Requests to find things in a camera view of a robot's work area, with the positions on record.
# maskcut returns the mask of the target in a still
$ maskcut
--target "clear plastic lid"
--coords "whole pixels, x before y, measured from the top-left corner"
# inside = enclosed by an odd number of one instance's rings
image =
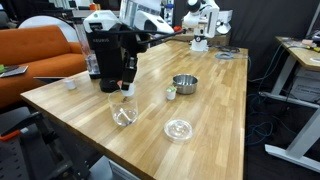
[[[174,142],[183,142],[193,135],[192,126],[189,122],[181,119],[174,119],[166,122],[164,132]]]

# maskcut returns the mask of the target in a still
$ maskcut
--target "clear plastic cup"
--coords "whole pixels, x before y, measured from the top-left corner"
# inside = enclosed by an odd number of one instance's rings
[[[108,97],[113,120],[120,126],[129,126],[138,119],[138,103],[135,96],[123,96],[120,90]]]

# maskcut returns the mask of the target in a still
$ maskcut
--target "table leg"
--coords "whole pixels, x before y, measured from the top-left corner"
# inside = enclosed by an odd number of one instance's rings
[[[303,156],[320,137],[320,109],[302,128],[289,147],[284,150],[276,146],[265,145],[265,150],[273,156],[320,173],[320,162]]]
[[[290,55],[287,58],[271,93],[261,92],[260,95],[267,96],[269,98],[280,100],[280,101],[287,101],[290,103],[311,107],[311,108],[319,108],[319,105],[317,105],[317,104],[313,104],[313,103],[309,103],[306,101],[301,101],[298,99],[293,99],[293,98],[289,98],[289,97],[280,95],[280,92],[281,92],[284,84],[286,83],[295,63],[296,63],[296,60]]]

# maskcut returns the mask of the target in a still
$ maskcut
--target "floor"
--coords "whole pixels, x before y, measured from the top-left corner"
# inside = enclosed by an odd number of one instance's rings
[[[264,149],[264,144],[287,148],[314,112],[312,108],[258,96],[249,86],[244,179],[319,180],[319,173],[271,156]],[[306,156],[320,161],[319,140]]]

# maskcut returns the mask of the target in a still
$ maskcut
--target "desk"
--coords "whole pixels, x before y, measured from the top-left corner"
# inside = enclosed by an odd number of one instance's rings
[[[215,53],[170,41],[139,54],[139,119],[128,127],[113,121],[108,93],[87,72],[73,76],[75,90],[57,81],[21,96],[141,179],[243,179],[247,58],[219,60]],[[166,87],[179,73],[197,76],[197,91],[167,101]],[[189,142],[166,137],[163,126],[174,118],[193,126]]]
[[[300,104],[308,107],[318,108],[318,110],[312,115],[306,125],[299,132],[297,137],[292,141],[287,149],[281,149],[275,146],[265,145],[265,150],[276,157],[287,160],[289,162],[298,164],[300,166],[306,167],[308,169],[317,171],[320,173],[320,163],[314,161],[310,158],[303,156],[307,150],[319,139],[320,137],[320,109],[319,105],[304,102],[301,100],[296,100],[281,96],[280,91],[282,90],[293,66],[296,62],[299,62],[302,67],[311,70],[320,70],[320,62],[312,61],[310,58],[320,58],[320,54],[317,52],[309,51],[302,48],[289,48],[291,45],[284,42],[281,37],[277,37],[277,40],[281,45],[287,49],[290,56],[286,60],[284,67],[276,81],[274,88],[271,93],[266,94],[270,98],[278,100],[287,100],[288,102]]]

